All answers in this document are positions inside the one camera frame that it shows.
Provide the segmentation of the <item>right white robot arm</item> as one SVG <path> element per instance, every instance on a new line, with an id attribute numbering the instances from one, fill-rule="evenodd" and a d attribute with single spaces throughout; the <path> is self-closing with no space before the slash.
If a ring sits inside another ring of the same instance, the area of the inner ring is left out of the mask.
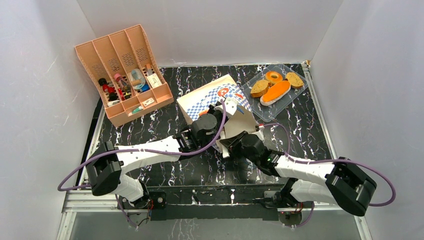
<path id="1" fill-rule="evenodd" d="M 246 131 L 220 143 L 231 157 L 249 160 L 264 174 L 288 178 L 288 186 L 281 190 L 282 202 L 288 207 L 323 202 L 363 217 L 377 189 L 377 183 L 350 160 L 325 162 L 293 157 L 267 148 L 257 135 Z"/>

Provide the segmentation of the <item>brown bread slice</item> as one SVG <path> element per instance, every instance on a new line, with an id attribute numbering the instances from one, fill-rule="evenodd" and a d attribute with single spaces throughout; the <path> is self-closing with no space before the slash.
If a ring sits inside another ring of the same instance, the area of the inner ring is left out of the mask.
<path id="1" fill-rule="evenodd" d="M 271 86 L 272 84 L 266 79 L 258 80 L 251 88 L 250 95 L 252 98 L 260 98 L 268 92 Z"/>

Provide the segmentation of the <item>orange fake bread loaf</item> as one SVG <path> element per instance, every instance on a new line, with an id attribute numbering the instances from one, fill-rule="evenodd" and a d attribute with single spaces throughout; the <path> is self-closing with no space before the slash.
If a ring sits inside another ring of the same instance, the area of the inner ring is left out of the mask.
<path id="1" fill-rule="evenodd" d="M 271 86 L 267 93 L 260 97 L 260 104 L 263 106 L 270 106 L 280 100 L 291 90 L 291 84 L 287 81 L 281 81 Z"/>

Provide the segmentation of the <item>round speckled bread slice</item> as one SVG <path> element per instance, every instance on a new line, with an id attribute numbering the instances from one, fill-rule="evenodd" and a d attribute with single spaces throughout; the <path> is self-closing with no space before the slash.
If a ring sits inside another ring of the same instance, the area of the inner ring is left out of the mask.
<path id="1" fill-rule="evenodd" d="M 300 89 L 304 86 L 303 80 L 295 72 L 288 72 L 285 78 L 294 89 Z"/>

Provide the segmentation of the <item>fake donut bread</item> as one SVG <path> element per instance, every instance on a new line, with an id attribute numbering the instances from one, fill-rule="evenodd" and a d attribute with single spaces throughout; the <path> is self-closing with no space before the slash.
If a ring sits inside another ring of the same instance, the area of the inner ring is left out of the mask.
<path id="1" fill-rule="evenodd" d="M 272 86 L 284 80 L 284 77 L 276 71 L 268 71 L 267 73 L 265 73 L 264 76 L 265 79 L 270 82 Z"/>

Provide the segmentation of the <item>checkered paper bag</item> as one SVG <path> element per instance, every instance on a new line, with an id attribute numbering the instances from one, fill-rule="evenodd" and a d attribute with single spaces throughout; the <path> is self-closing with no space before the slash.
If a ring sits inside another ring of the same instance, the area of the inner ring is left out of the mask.
<path id="1" fill-rule="evenodd" d="M 225 104 L 227 120 L 220 137 L 227 139 L 246 131 L 257 135 L 260 140 L 264 139 L 263 128 L 259 127 L 254 118 L 247 95 L 229 74 L 179 97 L 177 103 L 186 122 L 192 124 L 208 112 L 210 105 L 213 105 L 213 110 L 222 112 L 222 100 Z"/>

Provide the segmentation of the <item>clear plastic tray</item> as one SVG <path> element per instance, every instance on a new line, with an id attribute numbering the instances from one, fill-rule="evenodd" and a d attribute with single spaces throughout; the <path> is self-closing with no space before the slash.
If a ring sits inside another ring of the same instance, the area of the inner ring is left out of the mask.
<path id="1" fill-rule="evenodd" d="M 284 64 L 269 65 L 241 87 L 251 111 L 265 122 L 274 119 L 307 88 L 306 79 Z"/>

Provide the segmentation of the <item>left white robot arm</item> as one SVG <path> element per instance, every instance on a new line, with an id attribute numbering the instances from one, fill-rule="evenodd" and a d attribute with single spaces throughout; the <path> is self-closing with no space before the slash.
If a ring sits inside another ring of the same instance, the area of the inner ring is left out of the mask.
<path id="1" fill-rule="evenodd" d="M 92 195 L 115 194 L 137 209 L 145 208 L 151 200 L 146 184 L 127 173 L 189 159 L 206 151 L 219 139 L 224 124 L 236 109 L 228 103 L 210 105 L 207 113 L 179 133 L 157 141 L 130 146 L 106 143 L 105 151 L 93 156 L 86 165 Z"/>

